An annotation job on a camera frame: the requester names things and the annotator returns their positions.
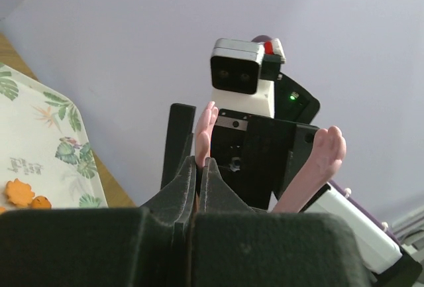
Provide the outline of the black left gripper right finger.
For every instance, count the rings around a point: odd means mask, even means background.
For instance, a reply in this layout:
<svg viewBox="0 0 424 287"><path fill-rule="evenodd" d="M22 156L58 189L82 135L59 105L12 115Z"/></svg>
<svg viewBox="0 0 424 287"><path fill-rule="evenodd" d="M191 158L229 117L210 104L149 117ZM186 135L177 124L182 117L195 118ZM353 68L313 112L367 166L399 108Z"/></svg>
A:
<svg viewBox="0 0 424 287"><path fill-rule="evenodd" d="M193 286L369 286L353 232L322 213L258 213L202 173L191 243Z"/></svg>

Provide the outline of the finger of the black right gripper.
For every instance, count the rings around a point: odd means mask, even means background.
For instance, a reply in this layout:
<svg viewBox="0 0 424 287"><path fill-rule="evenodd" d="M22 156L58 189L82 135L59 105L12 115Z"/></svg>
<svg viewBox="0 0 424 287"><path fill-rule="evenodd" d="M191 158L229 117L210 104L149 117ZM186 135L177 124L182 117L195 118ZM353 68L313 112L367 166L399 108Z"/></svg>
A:
<svg viewBox="0 0 424 287"><path fill-rule="evenodd" d="M195 106L181 103L170 106L161 189L174 179L185 157L191 153L195 110Z"/></svg>
<svg viewBox="0 0 424 287"><path fill-rule="evenodd" d="M295 172L293 171L293 151L289 150L286 158L286 163L278 168L276 177L273 183L273 194L277 200L279 200L282 194L285 192Z"/></svg>

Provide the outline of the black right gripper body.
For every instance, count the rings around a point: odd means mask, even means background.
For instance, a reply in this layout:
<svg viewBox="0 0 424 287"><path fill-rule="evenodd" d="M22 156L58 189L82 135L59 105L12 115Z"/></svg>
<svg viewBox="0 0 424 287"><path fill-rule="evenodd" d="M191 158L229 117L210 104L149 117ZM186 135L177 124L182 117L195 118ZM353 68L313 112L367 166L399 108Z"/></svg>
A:
<svg viewBox="0 0 424 287"><path fill-rule="evenodd" d="M293 151L295 175L309 158L318 127L222 109L211 157L224 181L250 207L267 209L278 168Z"/></svg>

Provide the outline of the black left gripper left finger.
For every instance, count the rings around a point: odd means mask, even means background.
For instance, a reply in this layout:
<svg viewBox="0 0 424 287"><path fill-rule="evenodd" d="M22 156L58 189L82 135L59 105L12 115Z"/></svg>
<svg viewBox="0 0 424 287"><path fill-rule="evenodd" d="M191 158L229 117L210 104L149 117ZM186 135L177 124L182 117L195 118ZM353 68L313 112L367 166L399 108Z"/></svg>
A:
<svg viewBox="0 0 424 287"><path fill-rule="evenodd" d="M1 216L2 286L187 286L196 164L140 207Z"/></svg>

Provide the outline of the pink tongs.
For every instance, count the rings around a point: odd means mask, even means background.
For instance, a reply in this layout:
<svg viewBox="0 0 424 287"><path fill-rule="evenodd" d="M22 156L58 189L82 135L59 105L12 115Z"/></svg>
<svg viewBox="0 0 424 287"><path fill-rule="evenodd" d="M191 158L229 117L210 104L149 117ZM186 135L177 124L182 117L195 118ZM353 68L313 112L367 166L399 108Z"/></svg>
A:
<svg viewBox="0 0 424 287"><path fill-rule="evenodd" d="M195 128L195 162L198 170L210 157L211 134L219 110L210 101L198 119ZM297 213L339 171L346 155L346 141L336 126L319 129L315 133L309 158L282 194L273 213Z"/></svg>

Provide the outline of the orange round cookie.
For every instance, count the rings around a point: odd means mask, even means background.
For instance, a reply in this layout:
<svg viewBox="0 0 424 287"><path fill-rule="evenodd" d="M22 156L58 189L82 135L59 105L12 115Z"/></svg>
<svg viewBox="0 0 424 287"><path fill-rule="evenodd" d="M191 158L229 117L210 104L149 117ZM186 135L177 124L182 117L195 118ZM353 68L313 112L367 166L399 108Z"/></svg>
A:
<svg viewBox="0 0 424 287"><path fill-rule="evenodd" d="M46 198L45 196L36 196L32 200L30 207L32 209L51 209L52 204L50 203L48 198Z"/></svg>

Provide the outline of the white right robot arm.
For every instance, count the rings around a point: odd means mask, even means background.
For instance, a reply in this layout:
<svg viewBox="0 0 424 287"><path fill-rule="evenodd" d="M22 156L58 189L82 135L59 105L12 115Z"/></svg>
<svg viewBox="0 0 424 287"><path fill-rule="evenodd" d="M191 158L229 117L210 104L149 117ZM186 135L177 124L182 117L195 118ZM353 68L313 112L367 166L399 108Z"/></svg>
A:
<svg viewBox="0 0 424 287"><path fill-rule="evenodd" d="M211 138L211 155L224 182L259 210L268 207L271 196L283 194L310 155L317 132L311 121L320 107L315 97L284 74L270 85L274 118L252 108L222 107ZM303 209L332 213L348 222L374 286L412 286L423 272L387 227L334 181L323 185Z"/></svg>

